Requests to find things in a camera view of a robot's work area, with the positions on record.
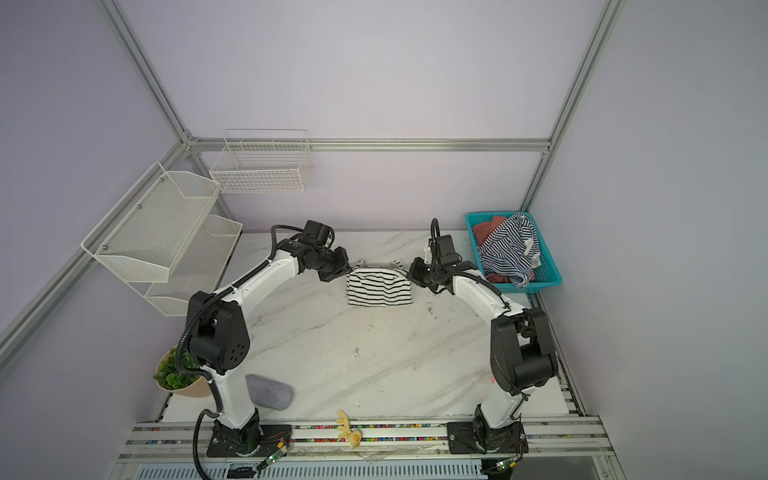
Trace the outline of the black white striped tank top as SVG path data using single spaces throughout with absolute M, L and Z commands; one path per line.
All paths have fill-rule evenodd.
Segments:
M 413 302 L 412 284 L 402 262 L 354 265 L 346 277 L 345 294 L 355 307 L 400 307 Z

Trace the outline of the navy striped tank top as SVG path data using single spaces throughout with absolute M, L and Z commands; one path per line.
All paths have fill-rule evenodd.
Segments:
M 514 213 L 478 248 L 480 263 L 492 282 L 527 287 L 541 266 L 541 247 L 533 221 Z

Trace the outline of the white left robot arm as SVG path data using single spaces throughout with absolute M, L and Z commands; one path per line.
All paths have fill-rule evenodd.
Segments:
M 328 225 L 312 220 L 302 228 L 275 225 L 270 238 L 269 254 L 257 266 L 215 292 L 193 295 L 174 357 L 178 372 L 208 383 L 216 421 L 235 431 L 257 422 L 246 374 L 240 370 L 251 347 L 246 317 L 278 287 L 307 270 L 322 282 L 351 272 L 347 252 L 333 245 L 335 232 Z

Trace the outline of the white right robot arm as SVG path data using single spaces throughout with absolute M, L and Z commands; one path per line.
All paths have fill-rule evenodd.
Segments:
M 507 428 L 533 392 L 558 374 L 549 319 L 542 310 L 505 296 L 462 258 L 451 236 L 433 231 L 427 251 L 427 258 L 413 260 L 408 277 L 436 295 L 448 293 L 463 301 L 488 325 L 494 386 L 479 405 L 475 424 L 486 431 Z

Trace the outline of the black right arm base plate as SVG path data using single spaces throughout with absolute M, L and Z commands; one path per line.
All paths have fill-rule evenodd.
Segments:
M 526 454 L 529 452 L 527 435 L 521 421 L 494 429 L 482 416 L 472 421 L 449 422 L 446 425 L 448 447 L 451 454 Z

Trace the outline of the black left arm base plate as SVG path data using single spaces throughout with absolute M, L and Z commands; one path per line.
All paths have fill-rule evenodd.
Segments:
M 280 444 L 288 445 L 293 428 L 288 424 L 265 425 L 251 422 L 243 429 L 236 430 L 216 420 L 212 432 L 206 450 L 208 458 L 266 458 L 276 452 Z

